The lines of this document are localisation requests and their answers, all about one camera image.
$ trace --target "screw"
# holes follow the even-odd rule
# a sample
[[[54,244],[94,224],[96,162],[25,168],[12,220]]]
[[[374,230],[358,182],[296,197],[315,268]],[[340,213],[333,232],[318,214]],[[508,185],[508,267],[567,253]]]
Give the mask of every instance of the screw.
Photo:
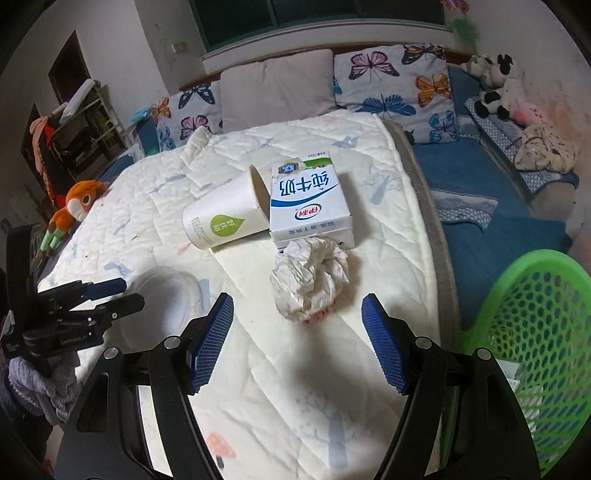
[[[415,340],[415,344],[417,347],[422,348],[423,350],[429,350],[433,346],[431,340],[429,340],[427,337],[417,338]]]
[[[476,354],[483,360],[490,360],[492,358],[491,353],[486,348],[479,348]]]
[[[115,358],[117,356],[117,354],[119,353],[119,349],[115,346],[110,346],[107,350],[105,350],[103,352],[103,356],[107,359],[107,360],[111,360],[112,358]]]
[[[165,341],[164,341],[164,346],[168,349],[173,349],[178,347],[181,344],[181,339],[179,337],[168,337]]]

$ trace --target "blue bedsheet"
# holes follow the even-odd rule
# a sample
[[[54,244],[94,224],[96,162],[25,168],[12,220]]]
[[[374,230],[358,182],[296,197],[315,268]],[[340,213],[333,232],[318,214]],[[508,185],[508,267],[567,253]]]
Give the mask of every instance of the blue bedsheet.
[[[496,198],[495,215],[531,216],[510,179],[476,140],[415,145],[413,150],[430,188]]]
[[[563,222],[538,220],[480,144],[471,138],[438,145],[415,145],[429,187],[496,198],[488,228],[473,223],[443,225],[462,328],[473,325],[496,279],[521,255],[540,248],[566,252],[571,245]]]

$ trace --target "paper cup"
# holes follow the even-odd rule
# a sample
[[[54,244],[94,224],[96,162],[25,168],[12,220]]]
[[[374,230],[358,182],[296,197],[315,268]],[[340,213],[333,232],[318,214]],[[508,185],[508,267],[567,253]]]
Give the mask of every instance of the paper cup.
[[[206,193],[183,211],[183,225],[197,248],[222,245],[269,228],[271,198],[254,166]]]

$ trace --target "pure milk carton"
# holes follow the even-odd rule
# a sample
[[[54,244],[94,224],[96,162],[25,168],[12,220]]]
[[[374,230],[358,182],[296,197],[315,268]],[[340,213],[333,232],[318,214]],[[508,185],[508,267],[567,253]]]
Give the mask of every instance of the pure milk carton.
[[[353,219],[328,152],[273,166],[270,228],[279,249],[306,236],[355,246]]]

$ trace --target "green basket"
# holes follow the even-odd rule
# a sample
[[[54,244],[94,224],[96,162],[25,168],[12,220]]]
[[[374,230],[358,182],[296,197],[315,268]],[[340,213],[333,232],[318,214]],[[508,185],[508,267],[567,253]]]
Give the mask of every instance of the green basket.
[[[543,476],[591,414],[591,278],[554,250],[519,258],[496,281],[463,335],[465,353],[481,346],[519,363],[515,396]]]

